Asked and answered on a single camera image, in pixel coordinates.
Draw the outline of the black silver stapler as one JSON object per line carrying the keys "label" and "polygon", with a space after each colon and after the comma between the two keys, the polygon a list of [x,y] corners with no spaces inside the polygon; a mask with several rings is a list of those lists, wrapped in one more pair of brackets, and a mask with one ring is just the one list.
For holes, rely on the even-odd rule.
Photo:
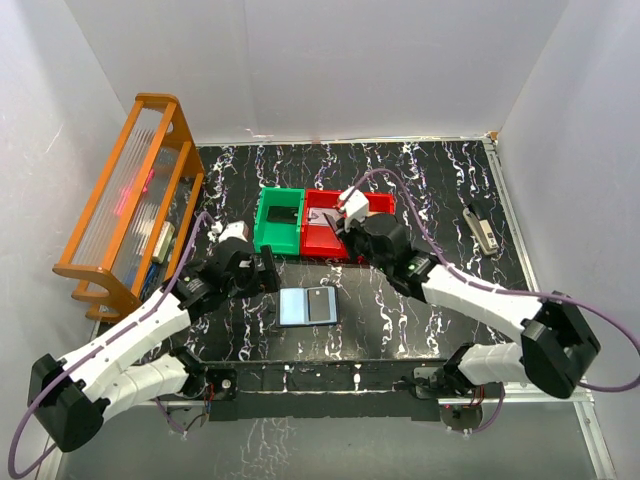
{"label": "black silver stapler", "polygon": [[499,245],[484,206],[477,200],[471,201],[463,208],[462,215],[483,254],[485,256],[496,254]]}

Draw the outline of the dark grey credit card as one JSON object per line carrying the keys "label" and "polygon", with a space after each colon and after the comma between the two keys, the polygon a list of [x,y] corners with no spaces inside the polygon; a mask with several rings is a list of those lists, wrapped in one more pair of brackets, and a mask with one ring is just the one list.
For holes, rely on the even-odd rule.
{"label": "dark grey credit card", "polygon": [[267,221],[277,224],[296,225],[299,208],[296,206],[270,206],[267,210]]}

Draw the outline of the red double plastic bin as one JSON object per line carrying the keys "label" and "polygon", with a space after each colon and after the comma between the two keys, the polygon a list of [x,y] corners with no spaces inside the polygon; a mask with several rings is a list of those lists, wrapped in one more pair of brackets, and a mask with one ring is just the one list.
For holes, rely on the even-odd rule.
{"label": "red double plastic bin", "polygon": [[351,213],[367,201],[367,215],[395,213],[395,200],[391,194],[354,193],[352,187],[346,192],[335,190],[307,190],[305,193],[300,234],[300,256],[318,259],[348,261],[344,244],[331,229],[327,216],[334,221]]}

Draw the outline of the black VIP credit card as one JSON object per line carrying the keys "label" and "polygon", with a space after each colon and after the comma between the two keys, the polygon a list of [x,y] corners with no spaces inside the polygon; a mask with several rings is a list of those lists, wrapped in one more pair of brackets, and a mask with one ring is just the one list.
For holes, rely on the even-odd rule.
{"label": "black VIP credit card", "polygon": [[309,288],[306,293],[310,324],[334,324],[338,321],[336,290],[333,286]]}

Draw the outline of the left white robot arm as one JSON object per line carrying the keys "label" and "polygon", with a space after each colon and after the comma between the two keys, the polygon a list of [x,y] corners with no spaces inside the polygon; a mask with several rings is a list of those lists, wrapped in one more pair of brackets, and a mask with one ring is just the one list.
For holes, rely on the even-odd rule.
{"label": "left white robot arm", "polygon": [[28,405],[56,446],[74,451],[114,416],[163,395],[199,395],[206,367],[185,347],[142,363],[165,339],[231,298],[274,293],[280,279],[269,246],[229,237],[212,256],[188,262],[106,333],[60,359],[37,360]]}

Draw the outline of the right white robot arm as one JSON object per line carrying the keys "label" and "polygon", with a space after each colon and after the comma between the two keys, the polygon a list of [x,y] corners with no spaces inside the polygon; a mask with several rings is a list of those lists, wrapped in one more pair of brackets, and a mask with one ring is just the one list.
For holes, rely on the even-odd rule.
{"label": "right white robot arm", "polygon": [[447,267],[414,247],[392,214],[327,222],[349,258],[382,272],[396,292],[463,314],[507,337],[505,344],[461,345],[436,373],[418,381],[421,388],[465,394],[489,383],[518,382],[567,399],[601,350],[569,298],[507,295],[496,284]]}

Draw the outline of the green plastic bin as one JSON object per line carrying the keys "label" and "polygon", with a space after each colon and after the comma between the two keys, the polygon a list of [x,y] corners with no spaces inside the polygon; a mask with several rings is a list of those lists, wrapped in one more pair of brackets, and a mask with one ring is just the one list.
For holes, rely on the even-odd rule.
{"label": "green plastic bin", "polygon": [[304,197],[304,189],[264,187],[261,190],[253,231],[257,251],[268,245],[274,254],[300,254]]}

